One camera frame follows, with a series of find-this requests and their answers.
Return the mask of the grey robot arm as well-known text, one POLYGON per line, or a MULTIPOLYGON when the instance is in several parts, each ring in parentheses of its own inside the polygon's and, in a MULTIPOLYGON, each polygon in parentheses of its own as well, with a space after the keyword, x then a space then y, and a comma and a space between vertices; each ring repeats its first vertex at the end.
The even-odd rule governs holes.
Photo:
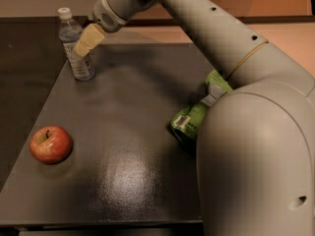
POLYGON ((155 3, 232 88, 197 139, 205 236, 314 236, 312 75, 210 0, 97 0, 94 21, 116 32, 155 3))

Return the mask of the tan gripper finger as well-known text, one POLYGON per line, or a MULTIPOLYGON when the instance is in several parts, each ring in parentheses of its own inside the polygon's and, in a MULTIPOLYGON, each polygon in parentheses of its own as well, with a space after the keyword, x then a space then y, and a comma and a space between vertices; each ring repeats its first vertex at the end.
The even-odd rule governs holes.
POLYGON ((80 57, 87 56, 95 49, 106 36, 106 32, 98 24, 89 24, 82 32, 77 41, 74 53, 80 57))

